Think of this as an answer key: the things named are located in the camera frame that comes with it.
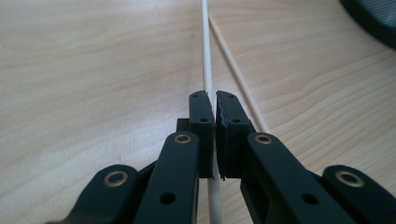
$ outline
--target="light wood surface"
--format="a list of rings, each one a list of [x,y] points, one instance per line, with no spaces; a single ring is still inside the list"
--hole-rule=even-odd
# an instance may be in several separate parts
[[[273,134],[396,195],[396,52],[337,1],[209,1]],[[67,216],[99,170],[155,161],[203,88],[199,1],[0,3],[0,223]],[[212,39],[214,89],[240,97]],[[199,223],[208,223],[205,180]],[[250,223],[237,180],[224,223]]]

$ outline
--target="white rod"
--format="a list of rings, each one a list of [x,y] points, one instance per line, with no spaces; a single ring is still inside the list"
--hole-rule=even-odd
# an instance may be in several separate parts
[[[213,29],[213,33],[219,42],[221,51],[223,52],[228,65],[230,65],[233,71],[233,77],[235,78],[236,83],[238,83],[239,87],[241,88],[242,93],[244,94],[245,99],[247,100],[247,105],[250,111],[252,112],[253,117],[256,120],[256,123],[259,125],[259,132],[270,133],[268,124],[263,118],[259,107],[257,106],[253,96],[251,95],[248,84],[246,83],[244,76],[242,75],[242,72],[235,61],[235,58],[233,57],[230,48],[228,48],[227,43],[225,42],[224,37],[222,36],[221,31],[218,25],[216,24],[215,19],[210,14],[209,14],[209,22]]]
[[[213,77],[210,58],[210,38],[209,19],[207,13],[207,2],[201,0],[202,10],[202,44],[203,44],[203,64],[204,64],[204,90],[207,92],[209,101],[213,105]],[[222,223],[221,194],[219,186],[219,167],[216,155],[216,145],[213,153],[213,176],[214,179],[207,179],[207,191],[209,201],[209,219],[212,224]]]

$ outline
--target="wood grain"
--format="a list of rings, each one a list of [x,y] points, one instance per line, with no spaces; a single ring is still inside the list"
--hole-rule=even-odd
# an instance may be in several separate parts
[[[209,7],[272,132],[303,165],[352,166],[396,195],[395,51],[336,1]],[[196,1],[0,3],[0,223],[60,220],[102,168],[157,159],[203,88],[200,22]],[[214,90],[244,104],[214,44]],[[250,223],[239,182],[221,188],[224,223]],[[207,211],[203,180],[199,223]]]

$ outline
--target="metal ring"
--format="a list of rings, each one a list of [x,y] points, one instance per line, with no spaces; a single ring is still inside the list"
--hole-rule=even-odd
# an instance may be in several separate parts
[[[254,139],[256,140],[256,142],[264,145],[268,145],[272,143],[272,138],[265,134],[259,134]]]
[[[345,175],[352,176],[353,178],[355,178],[355,181],[345,179]],[[349,171],[337,171],[335,173],[335,177],[337,177],[339,181],[353,188],[361,188],[364,186],[364,181],[358,175],[350,173]]]
[[[118,179],[116,181],[111,181],[110,178],[113,175],[121,175],[121,179]],[[113,171],[105,176],[105,178],[103,179],[103,183],[109,188],[115,188],[125,183],[127,179],[128,179],[128,174],[125,171]]]
[[[175,142],[180,144],[186,144],[191,141],[191,137],[187,134],[179,134],[175,137]]]

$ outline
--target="black hole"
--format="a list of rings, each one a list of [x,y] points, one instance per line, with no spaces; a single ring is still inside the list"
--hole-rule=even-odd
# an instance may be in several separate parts
[[[117,183],[120,182],[123,178],[122,174],[114,174],[108,178],[108,182],[110,183]]]
[[[268,137],[265,137],[265,136],[260,136],[259,140],[262,141],[262,142],[269,142],[270,141],[270,139]]]
[[[161,195],[160,202],[163,204],[171,204],[175,201],[176,196],[174,193],[165,193]]]
[[[345,179],[349,183],[353,183],[353,184],[358,183],[358,179],[355,176],[353,176],[353,175],[342,174],[342,177],[343,177],[343,179]]]
[[[302,196],[304,202],[315,205],[318,204],[318,199],[312,194],[303,194]]]
[[[187,136],[179,136],[179,137],[177,138],[177,140],[180,141],[180,142],[187,141],[188,139],[189,139],[189,138],[188,138]]]

